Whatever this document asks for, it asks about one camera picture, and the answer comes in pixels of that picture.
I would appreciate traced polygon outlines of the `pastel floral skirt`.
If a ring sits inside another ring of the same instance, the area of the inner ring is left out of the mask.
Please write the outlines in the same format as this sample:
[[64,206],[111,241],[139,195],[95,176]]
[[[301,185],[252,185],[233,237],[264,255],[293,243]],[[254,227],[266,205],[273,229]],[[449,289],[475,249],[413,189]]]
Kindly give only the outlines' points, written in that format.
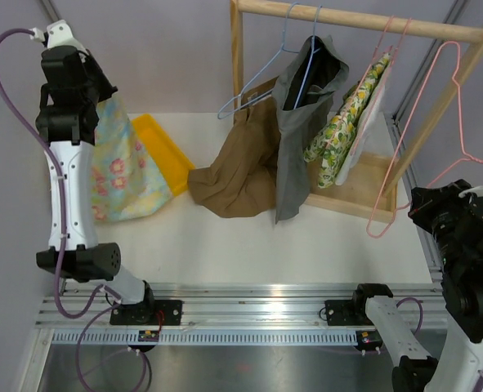
[[159,167],[114,94],[97,104],[92,157],[92,215],[97,222],[150,216],[172,200]]

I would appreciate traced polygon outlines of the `brown pleated skirt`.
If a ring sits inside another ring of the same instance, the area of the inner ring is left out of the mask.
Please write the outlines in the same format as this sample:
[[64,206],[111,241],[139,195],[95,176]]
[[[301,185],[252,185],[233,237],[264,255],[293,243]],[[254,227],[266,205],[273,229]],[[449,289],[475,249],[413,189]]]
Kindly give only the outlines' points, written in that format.
[[234,114],[233,127],[215,160],[189,172],[193,201],[219,217],[253,217],[276,205],[280,131],[275,101],[266,97],[249,102],[270,91],[275,82],[272,78],[243,94],[245,107]]

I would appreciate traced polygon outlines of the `grey skirt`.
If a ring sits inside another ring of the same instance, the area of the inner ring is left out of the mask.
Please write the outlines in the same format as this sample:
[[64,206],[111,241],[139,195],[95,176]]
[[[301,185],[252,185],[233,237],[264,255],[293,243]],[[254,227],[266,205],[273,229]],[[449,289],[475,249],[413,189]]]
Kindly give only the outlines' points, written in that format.
[[272,98],[280,131],[275,220],[299,213],[310,193],[303,152],[327,124],[334,93],[349,75],[349,65],[333,38],[310,36],[275,82]]

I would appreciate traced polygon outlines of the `lemon print skirt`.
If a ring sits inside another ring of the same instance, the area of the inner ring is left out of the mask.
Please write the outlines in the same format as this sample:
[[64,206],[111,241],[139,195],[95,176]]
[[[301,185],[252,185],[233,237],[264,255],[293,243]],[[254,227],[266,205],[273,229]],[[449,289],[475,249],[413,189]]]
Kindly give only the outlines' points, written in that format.
[[357,164],[382,108],[392,57],[385,52],[369,67],[339,111],[304,150],[306,162],[320,164],[316,179],[319,188],[342,185]]

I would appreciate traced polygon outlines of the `white skirt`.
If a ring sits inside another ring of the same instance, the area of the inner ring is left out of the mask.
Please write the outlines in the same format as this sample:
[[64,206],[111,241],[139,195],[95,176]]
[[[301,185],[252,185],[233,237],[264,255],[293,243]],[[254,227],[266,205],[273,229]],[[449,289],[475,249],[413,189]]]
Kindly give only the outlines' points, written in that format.
[[358,163],[364,146],[369,138],[373,126],[378,119],[379,111],[382,108],[382,102],[385,96],[385,82],[380,82],[373,90],[369,99],[369,103],[365,106],[363,113],[360,115],[357,123],[356,138],[352,142],[351,148],[338,171],[335,185],[343,185],[347,180],[349,171]]

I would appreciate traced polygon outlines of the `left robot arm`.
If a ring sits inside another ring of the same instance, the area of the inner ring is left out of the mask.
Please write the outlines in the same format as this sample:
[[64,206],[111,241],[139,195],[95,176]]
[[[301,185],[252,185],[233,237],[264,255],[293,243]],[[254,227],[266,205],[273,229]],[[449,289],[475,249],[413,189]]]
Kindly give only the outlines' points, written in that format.
[[93,283],[137,323],[150,323],[157,305],[149,284],[122,265],[117,243],[98,241],[92,218],[96,106],[117,89],[89,53],[71,45],[46,49],[41,67],[47,81],[35,123],[50,173],[52,222],[48,248],[37,253],[37,265],[54,275],[56,289],[63,278]]

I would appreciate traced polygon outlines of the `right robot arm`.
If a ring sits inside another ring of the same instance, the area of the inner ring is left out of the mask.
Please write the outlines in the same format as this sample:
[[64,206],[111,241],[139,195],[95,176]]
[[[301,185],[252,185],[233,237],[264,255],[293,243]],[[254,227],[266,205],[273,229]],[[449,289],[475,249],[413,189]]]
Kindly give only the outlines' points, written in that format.
[[483,391],[483,185],[456,180],[411,191],[409,218],[435,240],[442,260],[449,314],[445,345],[436,359],[400,316],[386,285],[361,284],[352,318],[378,330],[393,370],[395,391]]

